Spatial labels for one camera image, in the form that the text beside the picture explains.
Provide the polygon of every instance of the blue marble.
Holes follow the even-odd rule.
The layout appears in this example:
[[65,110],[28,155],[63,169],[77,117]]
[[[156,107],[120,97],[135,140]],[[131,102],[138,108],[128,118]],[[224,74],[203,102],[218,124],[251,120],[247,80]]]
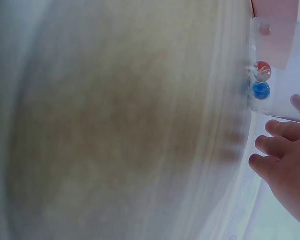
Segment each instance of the blue marble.
[[258,100],[265,100],[270,96],[270,86],[264,81],[256,81],[252,85],[253,96]]

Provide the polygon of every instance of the pink wall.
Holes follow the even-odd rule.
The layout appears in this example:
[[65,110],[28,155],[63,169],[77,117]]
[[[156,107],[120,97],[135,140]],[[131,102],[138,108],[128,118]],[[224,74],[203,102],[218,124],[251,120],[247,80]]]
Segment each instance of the pink wall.
[[252,0],[256,17],[297,21],[299,0]]
[[299,0],[252,0],[256,17],[269,20],[271,35],[259,38],[259,57],[278,69],[286,69],[295,35],[295,25],[280,20],[297,22]]

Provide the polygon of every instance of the clear glass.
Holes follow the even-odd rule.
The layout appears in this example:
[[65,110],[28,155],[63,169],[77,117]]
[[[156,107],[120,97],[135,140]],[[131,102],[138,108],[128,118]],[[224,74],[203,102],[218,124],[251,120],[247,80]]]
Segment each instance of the clear glass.
[[[268,76],[256,72],[258,62],[270,65],[271,70],[263,68]],[[254,18],[249,70],[251,109],[300,123],[300,23]]]

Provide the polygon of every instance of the glass marble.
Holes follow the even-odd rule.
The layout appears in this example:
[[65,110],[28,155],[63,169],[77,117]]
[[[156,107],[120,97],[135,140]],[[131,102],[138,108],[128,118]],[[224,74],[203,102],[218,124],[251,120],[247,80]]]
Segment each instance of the glass marble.
[[256,81],[252,85],[253,96],[258,100],[265,100],[270,96],[270,86],[264,81]]
[[269,36],[271,34],[271,27],[268,23],[261,23],[259,32],[261,36]]
[[252,72],[258,81],[266,82],[271,78],[272,69],[265,61],[258,61],[253,67]]

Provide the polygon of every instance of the hand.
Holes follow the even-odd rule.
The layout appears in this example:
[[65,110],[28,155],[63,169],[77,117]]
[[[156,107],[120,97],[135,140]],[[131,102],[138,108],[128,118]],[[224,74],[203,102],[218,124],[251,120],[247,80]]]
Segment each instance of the hand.
[[268,156],[254,154],[249,164],[300,221],[300,124],[271,120],[265,129],[273,137],[260,136],[255,146]]

